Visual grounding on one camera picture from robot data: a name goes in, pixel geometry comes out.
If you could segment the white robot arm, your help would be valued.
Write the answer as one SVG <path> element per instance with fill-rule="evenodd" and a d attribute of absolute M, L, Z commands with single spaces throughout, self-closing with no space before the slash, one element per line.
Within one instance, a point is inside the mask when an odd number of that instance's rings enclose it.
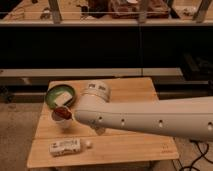
<path fill-rule="evenodd" d="M 110 102 L 110 87 L 90 81 L 75 119 L 91 127 L 213 141 L 213 96 L 144 102 Z"/>

